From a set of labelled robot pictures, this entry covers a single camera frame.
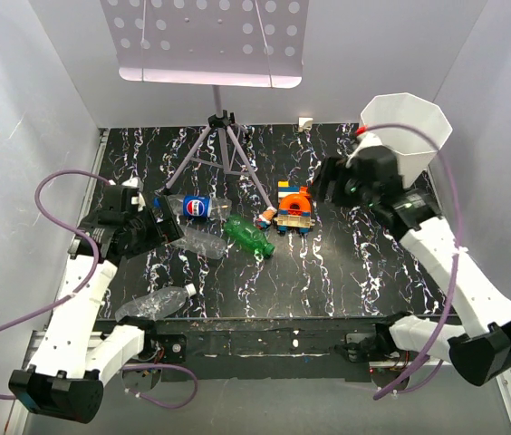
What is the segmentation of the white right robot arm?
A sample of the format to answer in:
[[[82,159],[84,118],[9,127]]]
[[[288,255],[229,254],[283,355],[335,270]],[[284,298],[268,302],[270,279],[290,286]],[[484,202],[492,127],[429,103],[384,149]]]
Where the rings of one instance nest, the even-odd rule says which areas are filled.
[[[406,351],[425,351],[450,362],[468,383],[482,386],[511,368],[511,300],[484,275],[423,190],[406,188],[393,151],[383,145],[360,148],[347,159],[323,160],[309,191],[336,207],[371,211],[402,247],[425,268],[445,294],[445,306],[460,323],[433,323],[414,314],[389,316],[358,351],[396,360]]]

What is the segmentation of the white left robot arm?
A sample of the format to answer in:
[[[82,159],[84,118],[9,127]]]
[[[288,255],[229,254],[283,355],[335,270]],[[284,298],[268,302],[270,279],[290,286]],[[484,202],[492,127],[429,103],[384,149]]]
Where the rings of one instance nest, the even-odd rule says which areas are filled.
[[[103,188],[99,208],[81,221],[73,240],[61,292],[30,362],[12,372],[8,387],[32,413],[88,423],[101,407],[109,380],[131,359],[146,363],[159,349],[155,325],[140,314],[125,314],[101,343],[91,348],[104,294],[122,259],[130,259],[182,237],[172,214],[157,220],[140,178]]]

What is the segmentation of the green plastic bottle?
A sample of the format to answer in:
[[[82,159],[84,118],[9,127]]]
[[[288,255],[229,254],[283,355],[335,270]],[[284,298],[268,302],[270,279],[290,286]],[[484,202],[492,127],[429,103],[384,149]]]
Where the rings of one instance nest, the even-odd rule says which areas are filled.
[[[233,241],[252,254],[268,258],[275,251],[275,246],[258,227],[238,215],[230,215],[223,228]]]

